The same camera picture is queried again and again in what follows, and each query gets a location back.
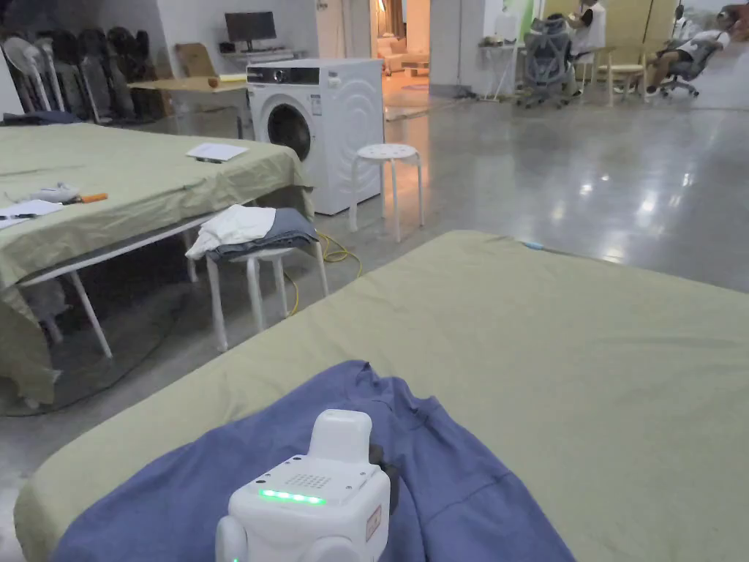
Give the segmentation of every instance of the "white table leg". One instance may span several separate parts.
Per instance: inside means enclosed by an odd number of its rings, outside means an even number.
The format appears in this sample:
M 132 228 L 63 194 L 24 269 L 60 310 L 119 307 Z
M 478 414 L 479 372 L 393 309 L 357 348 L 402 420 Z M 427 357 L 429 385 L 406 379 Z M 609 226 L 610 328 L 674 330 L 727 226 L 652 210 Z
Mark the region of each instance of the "white table leg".
M 99 319 L 96 317 L 94 308 L 91 306 L 91 301 L 88 299 L 88 295 L 83 288 L 83 283 L 81 283 L 81 278 L 78 277 L 77 271 L 70 272 L 70 280 L 73 281 L 73 286 L 76 288 L 76 291 L 78 291 L 78 296 L 83 303 L 83 308 L 86 311 L 88 320 L 91 322 L 91 326 L 94 327 L 94 332 L 99 339 L 99 344 L 101 345 L 102 351 L 104 351 L 104 355 L 106 355 L 107 359 L 112 359 L 112 350 L 109 348 L 109 343 L 106 341 L 104 332 L 101 329 L 101 324 L 99 324 Z
M 224 322 L 224 311 L 221 307 L 221 285 L 219 284 L 219 267 L 211 258 L 205 259 L 208 269 L 208 281 L 210 283 L 210 305 L 213 313 L 213 333 L 216 334 L 216 343 L 222 353 L 229 349 L 226 340 L 226 324 Z
M 182 232 L 182 241 L 185 244 L 185 251 L 192 248 L 192 236 L 190 236 L 189 230 Z M 190 282 L 198 282 L 198 273 L 195 271 L 195 260 L 187 258 L 187 277 Z

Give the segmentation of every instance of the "green led light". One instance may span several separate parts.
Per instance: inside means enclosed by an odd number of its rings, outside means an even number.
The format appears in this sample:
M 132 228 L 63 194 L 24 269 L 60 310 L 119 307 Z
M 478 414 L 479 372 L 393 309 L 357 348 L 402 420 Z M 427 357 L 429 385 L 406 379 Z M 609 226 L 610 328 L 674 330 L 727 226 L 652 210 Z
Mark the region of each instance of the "green led light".
M 276 490 L 261 490 L 260 495 L 269 500 L 275 501 L 293 501 L 297 504 L 323 505 L 323 498 L 316 498 L 309 495 L 289 494 L 288 492 L 278 492 Z

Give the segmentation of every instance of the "white fan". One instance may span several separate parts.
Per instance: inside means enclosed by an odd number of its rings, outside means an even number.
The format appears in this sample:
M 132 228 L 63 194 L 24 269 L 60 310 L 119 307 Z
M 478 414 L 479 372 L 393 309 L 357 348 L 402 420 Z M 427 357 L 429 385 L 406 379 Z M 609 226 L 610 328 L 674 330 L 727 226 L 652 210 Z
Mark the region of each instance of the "white fan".
M 40 73 L 40 69 L 44 70 L 45 59 L 42 49 L 21 39 L 21 37 L 11 37 L 3 43 L 3 50 L 5 51 L 5 55 L 10 63 L 16 67 L 21 74 L 27 76 L 33 82 L 34 87 L 37 89 L 37 93 L 44 104 L 44 109 L 52 111 L 52 107 L 49 105 L 49 100 L 46 96 L 46 91 L 44 90 L 44 82 L 42 82 L 42 76 Z M 61 103 L 62 95 L 59 92 L 60 85 L 57 83 L 57 75 L 52 77 L 52 84 L 56 85 L 55 95 L 58 96 L 58 103 Z
M 47 70 L 49 70 L 49 81 L 52 83 L 52 89 L 55 91 L 55 99 L 57 100 L 57 108 L 60 111 L 65 110 L 65 104 L 62 100 L 62 91 L 60 90 L 60 82 L 57 80 L 57 72 L 55 71 L 55 55 L 52 51 L 52 39 L 50 37 L 42 37 L 34 42 L 34 45 L 39 47 L 47 63 Z

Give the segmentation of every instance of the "polished concrete floor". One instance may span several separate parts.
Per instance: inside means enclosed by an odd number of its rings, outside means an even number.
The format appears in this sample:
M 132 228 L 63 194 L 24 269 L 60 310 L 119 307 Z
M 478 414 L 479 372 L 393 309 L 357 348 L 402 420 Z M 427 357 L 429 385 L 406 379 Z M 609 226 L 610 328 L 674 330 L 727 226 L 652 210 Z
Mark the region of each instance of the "polished concrete floor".
M 231 131 L 231 119 L 206 127 Z M 392 217 L 380 218 L 377 199 L 361 206 L 357 233 L 348 232 L 344 216 L 321 218 L 318 228 L 355 252 L 365 271 L 449 230 L 478 229 L 747 291 L 747 130 L 749 112 L 687 105 L 678 112 L 639 103 L 525 111 L 460 103 L 387 125 L 389 141 L 412 144 L 424 157 L 425 228 L 418 228 L 416 170 L 406 165 L 397 167 L 401 244 L 393 240 Z M 306 256 L 291 260 L 288 272 L 300 284 L 302 308 L 321 296 Z M 335 290 L 353 280 L 357 266 L 343 262 L 328 272 Z M 242 275 L 241 268 L 222 270 L 231 345 L 252 335 Z M 279 321 L 271 272 L 262 277 L 269 320 Z M 46 457 L 215 357 L 206 285 L 203 274 L 186 289 L 185 310 L 166 339 L 116 387 L 56 414 L 0 418 L 0 561 L 22 560 L 12 507 Z M 145 286 L 131 295 L 133 308 L 183 287 Z M 139 330 L 138 315 L 112 314 L 125 335 Z M 82 339 L 80 345 L 95 345 L 90 334 Z

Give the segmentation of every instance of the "gray cloth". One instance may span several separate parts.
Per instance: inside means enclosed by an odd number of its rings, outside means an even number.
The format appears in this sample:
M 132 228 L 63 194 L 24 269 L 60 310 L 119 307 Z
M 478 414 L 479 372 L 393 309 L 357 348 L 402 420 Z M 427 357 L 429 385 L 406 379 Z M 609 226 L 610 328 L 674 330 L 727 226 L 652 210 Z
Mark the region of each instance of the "gray cloth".
M 299 248 L 318 241 L 315 227 L 299 211 L 292 208 L 276 210 L 276 219 L 268 233 L 257 240 L 241 244 L 223 244 L 206 255 L 215 262 L 246 256 L 259 250 Z

